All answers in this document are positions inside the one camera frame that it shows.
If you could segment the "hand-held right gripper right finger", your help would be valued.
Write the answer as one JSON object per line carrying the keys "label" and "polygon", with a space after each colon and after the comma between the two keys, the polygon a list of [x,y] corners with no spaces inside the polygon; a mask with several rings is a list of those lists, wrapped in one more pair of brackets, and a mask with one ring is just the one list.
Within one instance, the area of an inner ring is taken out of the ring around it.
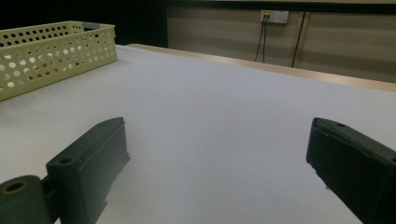
{"label": "hand-held right gripper right finger", "polygon": [[363,224],[396,224],[396,151],[345,124],[315,118],[306,161]]}

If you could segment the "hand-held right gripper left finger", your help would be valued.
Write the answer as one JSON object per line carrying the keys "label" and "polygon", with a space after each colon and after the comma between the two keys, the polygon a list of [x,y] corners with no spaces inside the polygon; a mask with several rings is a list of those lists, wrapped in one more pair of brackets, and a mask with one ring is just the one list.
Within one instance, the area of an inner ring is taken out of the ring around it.
{"label": "hand-held right gripper left finger", "polygon": [[129,162],[122,117],[94,125],[47,164],[62,224],[95,224],[111,186]]}

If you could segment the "yellow-green perforated plastic basket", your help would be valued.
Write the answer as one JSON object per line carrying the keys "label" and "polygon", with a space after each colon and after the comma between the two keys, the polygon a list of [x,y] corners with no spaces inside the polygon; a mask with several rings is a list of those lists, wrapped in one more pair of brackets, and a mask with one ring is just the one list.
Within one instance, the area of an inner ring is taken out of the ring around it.
{"label": "yellow-green perforated plastic basket", "polygon": [[115,62],[115,37],[85,21],[0,30],[0,102]]}

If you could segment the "wooden table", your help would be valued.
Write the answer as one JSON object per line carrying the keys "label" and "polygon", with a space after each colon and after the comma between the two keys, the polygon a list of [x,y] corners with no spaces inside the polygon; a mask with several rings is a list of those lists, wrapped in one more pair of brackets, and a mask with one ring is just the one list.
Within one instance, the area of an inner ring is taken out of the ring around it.
{"label": "wooden table", "polygon": [[216,55],[209,55],[209,54],[203,54],[203,53],[197,53],[197,52],[189,52],[189,51],[178,50],[178,49],[160,48],[160,47],[154,47],[154,46],[148,46],[148,45],[142,45],[142,44],[129,44],[129,47],[136,48],[136,49],[149,50],[149,51],[153,51],[153,52],[157,52],[157,53],[165,53],[165,54],[169,54],[169,55],[177,55],[177,56],[183,56],[183,57],[189,57],[189,58],[203,59],[203,60],[208,60],[208,61],[216,62],[216,63],[227,63],[227,64],[239,65],[239,66],[244,66],[244,67],[248,67],[248,68],[259,69],[262,71],[275,72],[275,73],[288,75],[288,76],[294,76],[294,77],[304,77],[304,78],[315,79],[315,80],[320,80],[320,81],[325,81],[325,82],[330,82],[330,83],[335,83],[335,84],[376,89],[376,90],[380,90],[380,91],[396,92],[396,83],[364,79],[364,78],[358,78],[358,77],[346,77],[346,76],[341,76],[341,75],[336,75],[336,74],[310,71],[310,70],[304,70],[304,69],[299,69],[299,68],[292,68],[292,67],[287,67],[287,66],[269,64],[269,63],[257,63],[257,62],[252,62],[252,61],[239,60],[239,59],[221,57],[221,56],[216,56]]}

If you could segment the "white table cover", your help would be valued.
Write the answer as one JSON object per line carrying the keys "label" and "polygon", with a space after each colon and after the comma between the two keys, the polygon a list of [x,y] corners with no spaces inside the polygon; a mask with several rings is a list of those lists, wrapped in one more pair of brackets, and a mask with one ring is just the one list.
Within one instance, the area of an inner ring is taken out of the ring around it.
{"label": "white table cover", "polygon": [[0,103],[0,183],[43,176],[94,124],[131,161],[98,224],[360,224],[305,160],[316,117],[396,149],[396,92],[118,47],[111,64]]}

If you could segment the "white wall socket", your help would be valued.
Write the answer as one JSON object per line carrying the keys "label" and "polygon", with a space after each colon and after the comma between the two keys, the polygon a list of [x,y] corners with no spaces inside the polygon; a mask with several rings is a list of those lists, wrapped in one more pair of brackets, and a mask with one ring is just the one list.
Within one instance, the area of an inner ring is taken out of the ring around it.
{"label": "white wall socket", "polygon": [[288,18],[289,12],[285,10],[262,10],[260,21],[286,24]]}

